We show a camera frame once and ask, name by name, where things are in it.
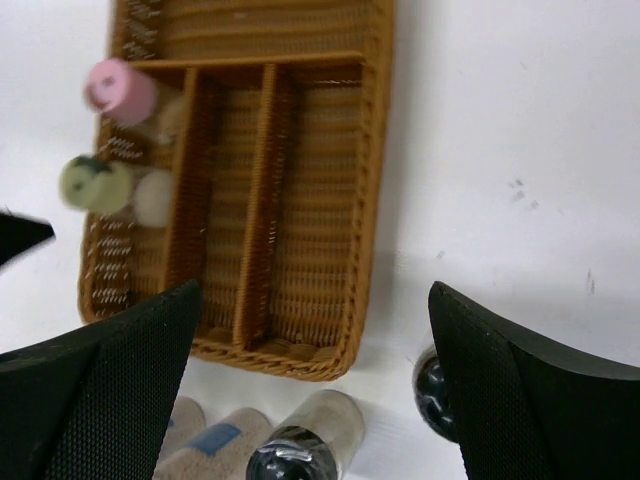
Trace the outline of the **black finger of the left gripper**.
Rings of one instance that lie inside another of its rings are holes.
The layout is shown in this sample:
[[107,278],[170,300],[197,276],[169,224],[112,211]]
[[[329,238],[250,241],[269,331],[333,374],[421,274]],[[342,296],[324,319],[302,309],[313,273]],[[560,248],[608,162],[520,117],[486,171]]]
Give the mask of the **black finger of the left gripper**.
[[50,223],[5,211],[1,212],[0,231],[2,265],[54,237]]

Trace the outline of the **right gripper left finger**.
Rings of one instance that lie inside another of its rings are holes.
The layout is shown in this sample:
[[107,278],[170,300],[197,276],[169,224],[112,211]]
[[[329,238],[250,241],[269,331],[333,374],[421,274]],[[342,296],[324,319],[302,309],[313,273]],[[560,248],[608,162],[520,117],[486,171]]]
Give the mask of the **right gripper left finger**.
[[190,280],[2,354],[2,478],[151,478],[201,304]]

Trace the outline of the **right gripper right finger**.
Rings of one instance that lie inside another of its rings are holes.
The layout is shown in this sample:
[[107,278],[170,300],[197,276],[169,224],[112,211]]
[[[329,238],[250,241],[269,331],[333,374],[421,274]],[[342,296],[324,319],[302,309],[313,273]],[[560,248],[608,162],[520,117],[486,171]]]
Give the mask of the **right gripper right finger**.
[[637,367],[536,333],[440,281],[428,311],[468,478],[638,478]]

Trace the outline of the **silver cap blue label bottle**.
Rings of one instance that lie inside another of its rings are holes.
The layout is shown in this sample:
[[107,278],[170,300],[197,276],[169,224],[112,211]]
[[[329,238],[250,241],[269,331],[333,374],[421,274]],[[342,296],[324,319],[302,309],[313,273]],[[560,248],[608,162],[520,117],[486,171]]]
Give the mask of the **silver cap blue label bottle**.
[[174,402],[157,463],[160,464],[205,426],[206,417],[199,403],[179,395]]

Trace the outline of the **black cap jar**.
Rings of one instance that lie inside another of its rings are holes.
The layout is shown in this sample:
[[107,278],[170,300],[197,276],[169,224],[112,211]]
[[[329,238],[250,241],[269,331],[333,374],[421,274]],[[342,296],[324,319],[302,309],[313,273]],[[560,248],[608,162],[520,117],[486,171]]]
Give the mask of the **black cap jar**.
[[247,479],[339,480],[364,439],[362,412],[339,391],[307,397],[269,438],[256,448]]
[[434,345],[427,348],[414,365],[413,395],[423,421],[440,437],[458,444],[453,410]]

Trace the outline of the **yellow cap spice bottle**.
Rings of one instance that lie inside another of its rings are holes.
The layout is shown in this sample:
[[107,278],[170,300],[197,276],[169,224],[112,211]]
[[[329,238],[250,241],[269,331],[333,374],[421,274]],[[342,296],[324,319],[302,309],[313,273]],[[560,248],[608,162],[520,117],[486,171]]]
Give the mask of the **yellow cap spice bottle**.
[[70,208],[149,228],[164,228],[173,194],[171,172],[80,155],[59,176],[58,191]]

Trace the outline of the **grey cap blue label bottle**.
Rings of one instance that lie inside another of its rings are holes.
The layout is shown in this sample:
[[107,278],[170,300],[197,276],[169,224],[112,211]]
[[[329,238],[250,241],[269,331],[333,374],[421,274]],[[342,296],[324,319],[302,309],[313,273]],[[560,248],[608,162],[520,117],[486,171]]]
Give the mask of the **grey cap blue label bottle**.
[[272,430],[262,412],[248,407],[235,410],[162,461],[153,479],[244,479],[251,455]]

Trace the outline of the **pink cap spice bottle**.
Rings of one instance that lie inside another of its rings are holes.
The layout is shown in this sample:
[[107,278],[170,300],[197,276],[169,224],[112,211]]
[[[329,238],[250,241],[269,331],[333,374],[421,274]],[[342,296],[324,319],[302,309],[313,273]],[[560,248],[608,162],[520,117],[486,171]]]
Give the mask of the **pink cap spice bottle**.
[[83,87],[86,105],[157,145],[171,145],[184,119],[183,90],[112,57],[96,63]]

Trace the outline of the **black cap jar front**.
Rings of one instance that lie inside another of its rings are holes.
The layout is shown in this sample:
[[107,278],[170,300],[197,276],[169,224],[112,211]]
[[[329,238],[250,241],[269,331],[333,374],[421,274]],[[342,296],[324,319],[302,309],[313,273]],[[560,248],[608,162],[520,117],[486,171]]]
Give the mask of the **black cap jar front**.
[[256,448],[247,479],[339,480],[364,439],[362,412],[339,391],[307,397],[269,438]]

